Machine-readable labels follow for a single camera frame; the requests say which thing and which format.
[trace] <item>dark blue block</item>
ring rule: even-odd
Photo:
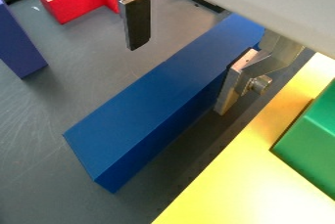
[[[213,107],[225,67],[263,28],[231,16],[66,133],[93,180],[115,192]]]
[[[3,0],[0,0],[0,59],[19,78],[47,66]]]

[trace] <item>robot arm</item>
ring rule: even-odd
[[[136,50],[150,38],[150,0],[118,0],[127,46]]]
[[[207,0],[261,24],[260,51],[249,50],[229,67],[215,110],[224,114],[248,91],[261,94],[267,74],[291,64],[304,46],[335,59],[332,0]]]

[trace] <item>gray floor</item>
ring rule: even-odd
[[[60,25],[38,0],[11,9],[50,67],[24,81],[0,63],[0,223],[149,223],[193,181],[299,66],[274,75],[224,117],[209,112],[115,194],[90,181],[62,133],[229,13],[152,0],[153,35],[126,48],[118,15],[101,8]]]

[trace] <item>green block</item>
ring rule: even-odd
[[[335,200],[335,79],[271,152]]]

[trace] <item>blue rectangular block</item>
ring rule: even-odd
[[[227,65],[261,34],[261,26],[231,16],[64,133],[110,192],[213,107]]]
[[[0,59],[19,78],[24,78],[47,66],[3,0],[0,0]]]

